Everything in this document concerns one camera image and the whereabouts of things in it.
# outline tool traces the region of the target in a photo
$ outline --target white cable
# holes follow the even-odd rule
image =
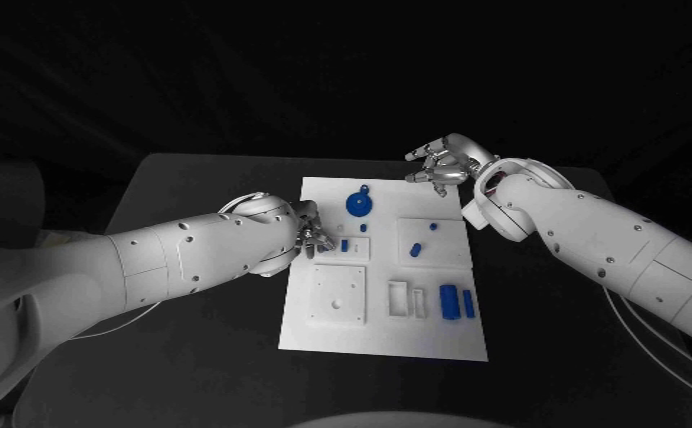
[[[235,200],[232,200],[229,203],[227,203],[224,205],[224,208],[219,210],[219,213],[225,213],[227,210],[235,205],[238,204],[241,201],[244,201],[247,198],[253,198],[254,196],[257,195],[261,195],[263,192],[258,191],[257,193],[253,193],[250,195],[242,195],[240,196]],[[92,335],[82,335],[82,336],[75,336],[74,338],[71,338],[72,340],[81,340],[84,338],[92,338],[94,336],[101,336],[101,335],[105,335],[108,333],[113,333],[116,330],[120,330],[121,328],[124,328],[130,323],[134,323],[159,305],[162,304],[162,302],[156,303],[152,308],[144,312],[141,313],[139,316],[136,316],[127,323],[124,323],[123,325],[117,326],[116,328],[113,328],[113,330],[108,330],[108,331],[103,331],[101,333],[94,333]]]
[[[130,323],[134,323],[160,304],[162,302],[159,301],[159,303],[156,303],[154,306],[152,306],[152,308],[144,313],[137,315],[127,323],[123,323],[123,325],[113,328],[113,330],[103,331],[101,333],[94,333],[92,335],[75,336],[74,338],[71,338],[71,340],[81,340],[82,338],[92,338],[94,336],[101,336],[101,335],[105,335],[107,333],[113,333],[116,330],[120,330],[121,328],[124,328]]]
[[[240,196],[234,201],[231,201],[229,203],[227,203],[224,205],[224,208],[219,210],[219,213],[225,213],[227,210],[237,204],[240,203],[241,201],[244,201],[247,198],[253,198],[254,196],[257,195],[263,195],[264,193],[261,191],[258,191],[257,193],[253,193],[250,195],[242,195]]]
[[[635,311],[635,308],[632,307],[632,303],[629,302],[627,298],[620,295],[620,299],[623,300],[624,306],[630,310],[630,313],[635,315],[635,318],[639,320],[639,322],[645,325],[645,327],[649,329],[649,331],[663,340],[663,342],[668,344],[668,346],[689,360],[692,361],[692,356],[689,356],[689,353],[660,334],[660,332],[653,328],[653,326],[645,321],[639,313]]]
[[[627,332],[630,333],[630,336],[635,338],[635,341],[637,342],[639,346],[642,347],[642,349],[645,350],[646,354],[650,356],[652,360],[660,365],[660,367],[678,378],[678,380],[685,383],[685,385],[688,386],[688,388],[692,389],[692,383],[689,383],[684,378],[682,376],[668,367],[668,365],[656,358],[656,355],[649,351],[649,348],[645,346],[645,344],[642,343],[642,341],[639,340],[637,338],[637,335],[635,334],[635,332],[632,331],[627,323],[624,322],[624,319],[620,315],[620,312],[617,311],[617,308],[616,308],[616,304],[613,303],[613,298],[610,297],[610,293],[609,293],[609,290],[606,287],[603,287],[603,291],[606,292],[606,296],[609,298],[609,303],[610,303],[610,307],[613,308],[613,311],[616,312],[616,316],[617,316],[617,319],[620,320],[620,323],[623,324],[624,326],[624,329],[627,330]]]

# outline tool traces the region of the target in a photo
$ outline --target table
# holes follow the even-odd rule
[[[255,191],[296,200],[304,176],[401,179],[418,166],[156,154],[108,233],[214,212]],[[558,170],[610,198],[596,171]],[[689,391],[630,339],[601,288],[538,235],[512,243],[470,228],[469,237],[489,363],[280,351],[289,273],[250,276],[167,301],[113,334],[65,343],[36,370],[18,426],[271,428],[375,410],[515,426],[688,426]]]

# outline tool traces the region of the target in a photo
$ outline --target blue object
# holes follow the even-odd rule
[[[361,191],[353,193],[346,199],[346,210],[353,216],[365,216],[372,210],[372,200],[368,196],[371,189],[368,185],[361,187]]]
[[[411,248],[411,256],[415,258],[421,254],[423,246],[420,243],[414,244],[414,247]]]
[[[443,318],[446,320],[459,320],[462,310],[459,308],[457,287],[454,285],[440,286],[440,303],[443,305]]]
[[[464,308],[466,308],[466,316],[469,318],[476,318],[476,311],[473,310],[473,298],[472,298],[472,291],[464,290]]]

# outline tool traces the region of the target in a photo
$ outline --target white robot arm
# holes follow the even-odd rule
[[[453,133],[407,155],[427,156],[413,183],[475,179],[463,215],[512,241],[538,231],[552,255],[692,335],[692,243],[646,217],[577,190],[541,162],[502,159]]]
[[[335,248],[313,201],[244,198],[231,213],[54,248],[0,250],[0,398],[100,321],[247,273],[273,276],[303,247],[309,257],[316,245]]]

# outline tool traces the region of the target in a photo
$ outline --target dark wall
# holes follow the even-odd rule
[[[54,178],[127,183],[150,152],[394,160],[460,132],[617,195],[689,149],[689,0],[6,1],[0,142]]]

